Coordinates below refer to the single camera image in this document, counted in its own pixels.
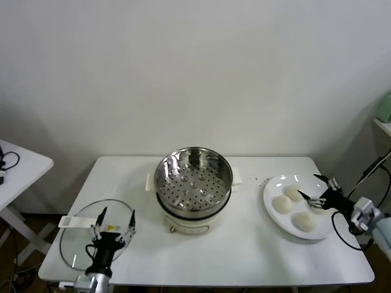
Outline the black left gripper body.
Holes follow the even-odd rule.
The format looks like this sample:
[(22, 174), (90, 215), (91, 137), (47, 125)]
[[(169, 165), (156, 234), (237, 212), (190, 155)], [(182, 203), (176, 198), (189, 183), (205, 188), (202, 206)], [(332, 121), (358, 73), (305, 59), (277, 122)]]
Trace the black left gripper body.
[(86, 268), (85, 274), (100, 273), (111, 277), (111, 264), (114, 255), (116, 251), (122, 249), (122, 243), (116, 241), (120, 233), (102, 232), (101, 236), (100, 240), (92, 241), (92, 244), (85, 246), (85, 251), (92, 260), (92, 264)]

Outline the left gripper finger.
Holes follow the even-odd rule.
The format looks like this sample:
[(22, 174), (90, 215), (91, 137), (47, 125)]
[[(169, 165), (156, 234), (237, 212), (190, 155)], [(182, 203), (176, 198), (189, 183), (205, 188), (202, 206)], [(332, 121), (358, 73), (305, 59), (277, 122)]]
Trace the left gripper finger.
[(129, 222), (129, 225), (128, 225), (128, 229), (127, 231), (124, 233), (124, 234), (121, 234), (117, 240), (120, 242), (120, 243), (125, 243), (125, 244), (128, 244), (131, 242), (133, 236), (135, 235), (136, 233), (136, 219), (135, 219), (135, 213), (136, 213), (136, 210), (134, 209), (132, 211), (132, 215), (130, 217), (130, 222)]
[(97, 241), (102, 238), (101, 236), (101, 224), (103, 223), (105, 214), (107, 211), (107, 207), (103, 209), (103, 211), (97, 217), (97, 220), (94, 225), (91, 226), (92, 240)]

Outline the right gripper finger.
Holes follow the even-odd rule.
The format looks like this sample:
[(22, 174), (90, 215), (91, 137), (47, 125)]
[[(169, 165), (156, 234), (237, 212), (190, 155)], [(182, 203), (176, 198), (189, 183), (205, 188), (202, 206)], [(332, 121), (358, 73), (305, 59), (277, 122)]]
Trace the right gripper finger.
[(314, 174), (314, 176), (316, 178), (318, 178), (319, 180), (321, 180), (322, 182), (326, 183), (326, 185), (334, 191), (341, 189), (339, 183), (337, 182), (337, 180), (334, 177), (328, 178), (327, 176), (317, 175), (317, 174)]
[(326, 202), (325, 198), (311, 198), (301, 190), (298, 190), (299, 194), (302, 196), (302, 198), (313, 208), (317, 209), (323, 209), (324, 210), (324, 204)]

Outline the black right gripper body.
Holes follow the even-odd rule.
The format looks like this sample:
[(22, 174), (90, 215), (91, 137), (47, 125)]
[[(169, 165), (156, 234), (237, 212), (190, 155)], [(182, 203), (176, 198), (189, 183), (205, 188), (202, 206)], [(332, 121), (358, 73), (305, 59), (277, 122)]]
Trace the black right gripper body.
[(333, 190), (328, 188), (320, 198), (323, 199), (322, 208), (324, 210), (333, 208), (342, 214), (353, 213), (355, 202), (345, 197), (342, 189)]

